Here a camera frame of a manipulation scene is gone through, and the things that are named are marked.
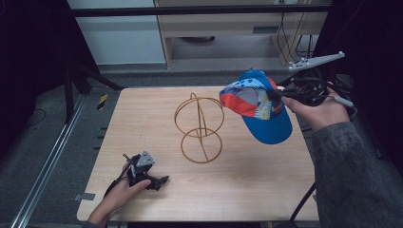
gray sleeve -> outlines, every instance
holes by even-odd
[[[82,228],[102,228],[102,227],[99,227],[99,226],[97,226],[97,225],[95,225],[95,224],[93,224],[93,223],[91,223],[89,221],[86,221],[86,223],[84,223]]]
[[[319,130],[312,146],[321,227],[403,227],[402,184],[352,123]]]

hand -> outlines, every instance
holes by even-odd
[[[292,98],[282,97],[281,100],[291,111],[304,118],[314,131],[332,124],[349,122],[350,118],[346,107],[334,99],[338,94],[329,87],[328,91],[329,97],[318,106],[308,106]]]
[[[94,209],[89,216],[88,221],[99,227],[105,227],[112,212],[124,206],[136,194],[143,191],[150,183],[151,180],[142,180],[130,187],[125,173],[121,181],[110,190],[106,197]]]

black pole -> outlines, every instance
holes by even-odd
[[[247,5],[247,6],[197,6],[197,7],[156,7],[121,9],[72,9],[53,10],[50,14],[73,17],[104,16],[145,16],[181,14],[225,14],[225,13],[273,13],[273,12],[327,12],[336,6],[332,4],[313,5]]]

gold wire frame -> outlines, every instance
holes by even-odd
[[[217,127],[216,130],[212,130],[212,129],[207,127],[207,124],[206,124],[205,118],[204,118],[204,113],[202,111],[202,106],[201,106],[201,103],[200,103],[201,100],[211,101],[214,104],[216,104],[219,107],[219,109],[221,110],[221,113],[222,113],[221,123],[220,123],[219,127]],[[184,107],[186,107],[187,105],[192,104],[194,102],[196,102],[197,105],[198,105],[199,127],[193,128],[193,129],[185,132],[179,127],[178,122],[177,122],[177,118],[178,118],[179,113],[181,112],[181,110],[183,110]],[[182,141],[181,141],[181,151],[182,151],[183,155],[188,160],[190,160],[191,162],[194,162],[194,163],[208,163],[208,162],[213,161],[214,159],[216,159],[220,155],[220,153],[222,151],[222,139],[221,139],[220,135],[217,134],[217,131],[222,127],[222,124],[224,123],[224,111],[222,109],[222,104],[221,104],[220,101],[218,101],[217,99],[214,99],[214,98],[198,97],[198,96],[196,96],[195,93],[192,92],[190,94],[190,99],[188,99],[188,100],[184,101],[183,103],[181,103],[178,106],[178,108],[176,109],[174,120],[175,120],[175,125],[178,127],[178,129],[184,135],[183,138],[182,138]],[[203,142],[202,142],[202,138],[207,137],[207,136],[211,136],[213,134],[215,134],[218,137],[218,139],[220,140],[220,149],[219,149],[218,153],[216,154],[216,156],[214,156],[213,158],[210,159],[210,158],[208,158],[207,153],[205,151],[205,148],[204,148],[204,145],[203,145]],[[187,136],[199,139],[199,143],[201,144],[201,149],[202,149],[202,152],[204,154],[205,161],[196,161],[196,160],[191,159],[189,156],[186,155],[186,153],[184,152],[184,149],[183,149],[183,142],[184,142],[184,139]]]

floor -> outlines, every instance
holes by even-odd
[[[267,36],[216,37],[211,42],[177,39],[172,59],[172,66],[167,69],[108,72],[104,76],[119,85],[133,87],[225,86],[250,68],[264,70],[277,82],[290,75]],[[77,107],[79,114],[71,125],[65,124],[62,86],[37,99],[35,112],[10,149],[11,156],[1,161],[0,227],[9,227],[24,205],[28,207],[23,211],[27,227],[80,227],[83,224],[76,218],[80,203],[77,199],[86,189],[120,93],[97,81],[89,81],[90,94],[80,95],[74,91],[75,104],[82,106]],[[102,110],[98,110],[104,94],[108,98]],[[356,124],[365,135],[359,120]],[[63,134],[67,140],[60,142]],[[310,132],[304,134],[310,146]],[[300,227],[318,226],[317,222],[312,222]]]

